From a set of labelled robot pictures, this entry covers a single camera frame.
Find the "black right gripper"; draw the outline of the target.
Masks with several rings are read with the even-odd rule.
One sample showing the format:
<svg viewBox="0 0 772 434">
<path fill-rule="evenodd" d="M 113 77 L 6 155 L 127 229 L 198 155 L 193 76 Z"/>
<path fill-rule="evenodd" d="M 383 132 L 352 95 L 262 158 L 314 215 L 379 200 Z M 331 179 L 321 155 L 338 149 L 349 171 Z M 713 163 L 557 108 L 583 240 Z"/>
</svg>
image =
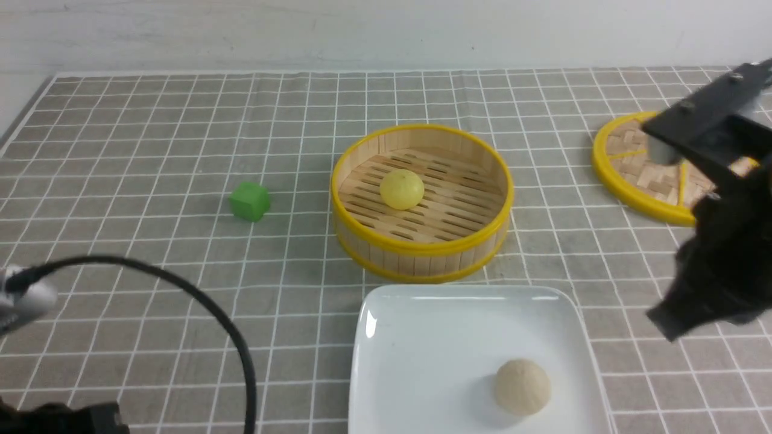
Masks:
<svg viewBox="0 0 772 434">
<path fill-rule="evenodd" d="M 692 209 L 695 233 L 675 255 L 675 277 L 646 312 L 669 342 L 707 324 L 748 324 L 770 309 L 770 158 Z"/>
</svg>

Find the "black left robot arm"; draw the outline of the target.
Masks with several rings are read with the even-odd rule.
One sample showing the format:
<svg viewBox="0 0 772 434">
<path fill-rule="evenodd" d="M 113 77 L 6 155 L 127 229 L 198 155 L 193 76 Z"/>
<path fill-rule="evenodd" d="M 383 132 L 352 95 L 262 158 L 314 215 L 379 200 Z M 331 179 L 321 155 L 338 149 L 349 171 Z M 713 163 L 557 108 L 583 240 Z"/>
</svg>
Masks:
<svg viewBox="0 0 772 434">
<path fill-rule="evenodd" d="M 1 401 L 2 433 L 130 433 L 123 423 L 118 402 L 100 402 L 72 409 L 61 402 L 47 402 L 31 410 L 19 410 Z"/>
</svg>

